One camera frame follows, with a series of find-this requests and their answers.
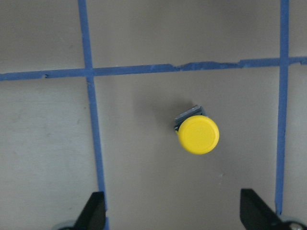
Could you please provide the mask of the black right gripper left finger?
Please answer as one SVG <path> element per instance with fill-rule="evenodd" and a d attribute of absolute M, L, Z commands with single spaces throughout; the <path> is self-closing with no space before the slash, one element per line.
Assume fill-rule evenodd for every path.
<path fill-rule="evenodd" d="M 103 191 L 93 192 L 72 225 L 56 230 L 104 230 L 106 227 L 106 202 Z"/>

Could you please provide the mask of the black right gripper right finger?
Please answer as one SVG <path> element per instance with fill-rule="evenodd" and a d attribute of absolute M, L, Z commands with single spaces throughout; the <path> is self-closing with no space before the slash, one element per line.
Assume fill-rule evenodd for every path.
<path fill-rule="evenodd" d="M 240 221 L 247 230 L 305 230 L 295 220 L 282 220 L 253 189 L 240 191 Z"/>

